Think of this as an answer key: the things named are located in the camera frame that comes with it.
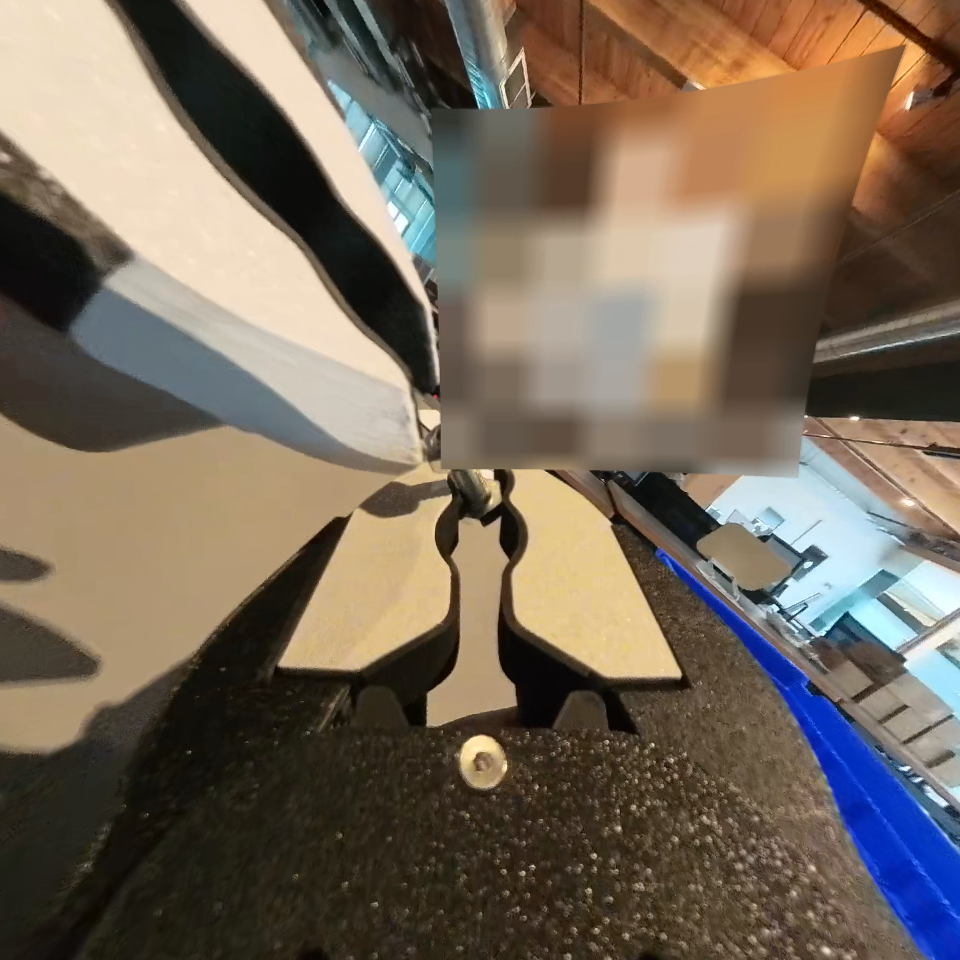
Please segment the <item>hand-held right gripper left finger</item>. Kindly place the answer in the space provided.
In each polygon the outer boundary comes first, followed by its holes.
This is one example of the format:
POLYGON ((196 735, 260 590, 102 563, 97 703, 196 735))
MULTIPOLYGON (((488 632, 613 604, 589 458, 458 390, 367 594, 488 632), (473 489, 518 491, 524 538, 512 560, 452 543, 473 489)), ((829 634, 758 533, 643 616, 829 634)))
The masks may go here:
POLYGON ((439 684, 458 648, 449 484, 388 484, 350 515, 279 659, 288 674, 439 684))

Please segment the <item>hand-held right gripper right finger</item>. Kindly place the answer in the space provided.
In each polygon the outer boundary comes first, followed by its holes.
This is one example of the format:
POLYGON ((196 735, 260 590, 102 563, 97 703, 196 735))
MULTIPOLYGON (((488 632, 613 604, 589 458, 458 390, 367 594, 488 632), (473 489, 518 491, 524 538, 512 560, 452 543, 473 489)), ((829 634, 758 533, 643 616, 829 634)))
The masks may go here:
POLYGON ((546 689, 670 689, 685 678, 615 533, 613 499, 586 471, 498 470, 501 666, 546 689))

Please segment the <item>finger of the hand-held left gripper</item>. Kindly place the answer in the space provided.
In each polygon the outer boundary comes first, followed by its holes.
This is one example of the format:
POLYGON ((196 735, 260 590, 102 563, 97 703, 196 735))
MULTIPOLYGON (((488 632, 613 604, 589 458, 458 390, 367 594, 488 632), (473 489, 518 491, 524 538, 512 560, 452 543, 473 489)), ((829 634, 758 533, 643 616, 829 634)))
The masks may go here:
POLYGON ((434 459, 417 391, 193 119, 182 2, 2 2, 2 415, 67 449, 212 426, 434 459))
POLYGON ((202 41, 190 114, 230 170, 305 247, 343 310, 434 394, 426 292, 326 85, 265 2, 181 2, 202 41))

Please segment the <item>metal bolt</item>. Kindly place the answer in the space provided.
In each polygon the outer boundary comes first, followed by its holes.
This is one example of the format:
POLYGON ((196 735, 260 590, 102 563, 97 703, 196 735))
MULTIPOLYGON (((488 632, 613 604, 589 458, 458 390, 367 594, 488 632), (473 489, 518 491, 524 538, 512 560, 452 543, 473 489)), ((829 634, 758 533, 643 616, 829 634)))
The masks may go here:
POLYGON ((447 479, 468 517, 482 520, 498 508, 501 494, 495 478, 490 479, 477 469, 451 469, 447 479))

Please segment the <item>beige chair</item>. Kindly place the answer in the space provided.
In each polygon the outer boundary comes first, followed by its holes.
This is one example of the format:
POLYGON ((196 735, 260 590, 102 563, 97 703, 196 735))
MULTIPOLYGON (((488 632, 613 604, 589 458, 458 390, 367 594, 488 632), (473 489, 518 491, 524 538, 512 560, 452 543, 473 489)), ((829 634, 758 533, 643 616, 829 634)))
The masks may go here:
POLYGON ((737 523, 726 523, 701 537, 696 550, 715 569, 747 592, 768 590, 788 579, 795 561, 737 523))

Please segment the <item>deep blue plastic crate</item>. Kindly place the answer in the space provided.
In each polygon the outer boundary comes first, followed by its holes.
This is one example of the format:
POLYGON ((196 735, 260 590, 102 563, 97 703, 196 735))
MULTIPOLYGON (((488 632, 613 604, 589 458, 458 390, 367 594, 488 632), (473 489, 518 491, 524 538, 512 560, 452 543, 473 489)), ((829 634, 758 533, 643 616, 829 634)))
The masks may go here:
POLYGON ((959 957, 959 854, 876 749, 809 677, 663 549, 656 558, 698 595, 766 673, 809 744, 870 876, 920 952, 959 957))

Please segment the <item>long silver ceiling duct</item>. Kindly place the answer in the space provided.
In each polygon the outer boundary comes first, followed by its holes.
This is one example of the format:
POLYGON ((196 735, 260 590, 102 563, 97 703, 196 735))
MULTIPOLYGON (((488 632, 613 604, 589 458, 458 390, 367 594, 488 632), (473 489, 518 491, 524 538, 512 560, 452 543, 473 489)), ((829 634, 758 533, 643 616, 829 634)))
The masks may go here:
POLYGON ((878 354, 913 350, 959 337, 959 299, 823 335, 814 354, 814 368, 824 368, 878 354))

